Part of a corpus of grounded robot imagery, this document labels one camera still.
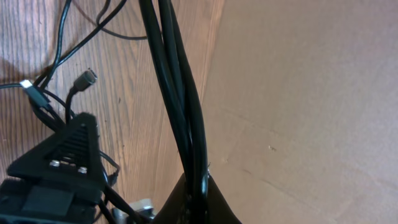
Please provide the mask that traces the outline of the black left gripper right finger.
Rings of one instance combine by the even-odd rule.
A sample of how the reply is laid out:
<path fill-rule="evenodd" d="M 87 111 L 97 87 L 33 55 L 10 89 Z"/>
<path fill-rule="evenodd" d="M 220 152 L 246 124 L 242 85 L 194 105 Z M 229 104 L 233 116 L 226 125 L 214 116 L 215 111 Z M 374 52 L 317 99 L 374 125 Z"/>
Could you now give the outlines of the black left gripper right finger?
<path fill-rule="evenodd" d="M 208 178 L 208 223 L 209 224 L 241 224 L 233 213 L 212 176 Z"/>

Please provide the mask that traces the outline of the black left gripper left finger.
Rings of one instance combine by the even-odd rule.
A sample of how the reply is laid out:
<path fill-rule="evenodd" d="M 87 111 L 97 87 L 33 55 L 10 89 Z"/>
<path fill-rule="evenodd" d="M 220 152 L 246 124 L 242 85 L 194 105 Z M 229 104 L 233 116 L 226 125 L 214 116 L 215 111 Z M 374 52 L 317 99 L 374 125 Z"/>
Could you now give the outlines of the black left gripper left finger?
<path fill-rule="evenodd" d="M 185 175 L 179 178 L 164 206 L 152 220 L 152 224 L 187 224 L 190 210 L 188 207 Z"/>

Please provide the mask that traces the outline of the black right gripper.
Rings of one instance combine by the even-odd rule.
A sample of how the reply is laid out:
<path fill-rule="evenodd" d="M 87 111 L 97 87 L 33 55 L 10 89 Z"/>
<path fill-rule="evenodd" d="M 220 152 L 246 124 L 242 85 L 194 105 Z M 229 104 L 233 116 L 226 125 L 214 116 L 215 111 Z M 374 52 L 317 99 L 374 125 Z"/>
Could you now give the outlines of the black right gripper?
<path fill-rule="evenodd" d="M 1 223 L 92 223 L 106 185 L 95 116 L 81 113 L 16 159 L 1 184 Z"/>

